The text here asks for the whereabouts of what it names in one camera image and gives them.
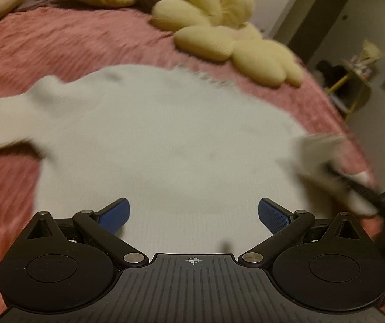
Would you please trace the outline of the pink ribbed bed blanket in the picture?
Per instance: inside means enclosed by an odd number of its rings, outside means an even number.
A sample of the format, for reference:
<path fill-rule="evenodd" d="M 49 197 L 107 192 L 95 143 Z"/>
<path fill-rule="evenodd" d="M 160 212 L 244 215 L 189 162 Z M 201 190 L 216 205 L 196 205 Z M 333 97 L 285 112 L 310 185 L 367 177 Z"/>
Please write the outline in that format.
<path fill-rule="evenodd" d="M 23 93 L 46 75 L 64 81 L 114 64 L 170 69 L 178 64 L 232 80 L 243 91 L 289 112 L 312 133 L 346 134 L 349 172 L 369 171 L 359 144 L 310 74 L 300 88 L 272 90 L 239 74 L 229 63 L 212 64 L 178 51 L 170 33 L 137 9 L 90 10 L 41 7 L 0 21 L 0 97 Z M 40 164 L 29 146 L 0 150 L 0 260 L 32 215 Z M 0 314 L 5 305 L 0 295 Z"/>

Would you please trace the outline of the white knit sweater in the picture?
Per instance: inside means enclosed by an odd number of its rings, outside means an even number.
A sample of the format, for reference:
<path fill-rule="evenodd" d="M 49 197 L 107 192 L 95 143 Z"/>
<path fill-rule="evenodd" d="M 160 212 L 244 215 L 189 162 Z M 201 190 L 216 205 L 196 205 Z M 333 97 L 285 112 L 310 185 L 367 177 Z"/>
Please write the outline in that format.
<path fill-rule="evenodd" d="M 148 256 L 245 252 L 269 236 L 265 197 L 330 217 L 331 198 L 299 175 L 306 137 L 287 112 L 183 68 L 47 76 L 0 98 L 0 148 L 42 157 L 35 208 L 64 218 L 126 198 L 122 238 Z"/>

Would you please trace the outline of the yellow flower cushion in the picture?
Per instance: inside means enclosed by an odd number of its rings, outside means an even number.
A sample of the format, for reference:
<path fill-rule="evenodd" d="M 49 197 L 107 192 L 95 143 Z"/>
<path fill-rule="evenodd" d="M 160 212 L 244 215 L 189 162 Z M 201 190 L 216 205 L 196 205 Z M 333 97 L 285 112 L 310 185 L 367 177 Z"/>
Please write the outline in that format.
<path fill-rule="evenodd" d="M 173 32 L 182 52 L 214 63 L 230 61 L 259 85 L 300 87 L 304 74 L 295 54 L 250 23 L 254 9 L 255 0 L 161 0 L 151 23 Z"/>

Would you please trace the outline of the yellow leg side table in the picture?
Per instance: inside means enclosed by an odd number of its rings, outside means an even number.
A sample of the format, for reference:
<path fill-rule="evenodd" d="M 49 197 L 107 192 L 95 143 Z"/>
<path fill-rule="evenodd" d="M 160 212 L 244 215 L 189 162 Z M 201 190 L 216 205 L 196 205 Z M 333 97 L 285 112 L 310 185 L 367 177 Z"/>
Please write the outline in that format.
<path fill-rule="evenodd" d="M 384 52 L 374 42 L 364 39 L 361 51 L 350 60 L 343 60 L 343 67 L 347 74 L 325 91 L 336 109 L 343 114 L 345 122 L 371 98 L 372 88 L 369 79 L 376 72 L 376 63 L 383 55 Z M 336 95 L 336 91 L 348 82 L 352 85 L 352 92 L 349 103 L 346 105 Z"/>

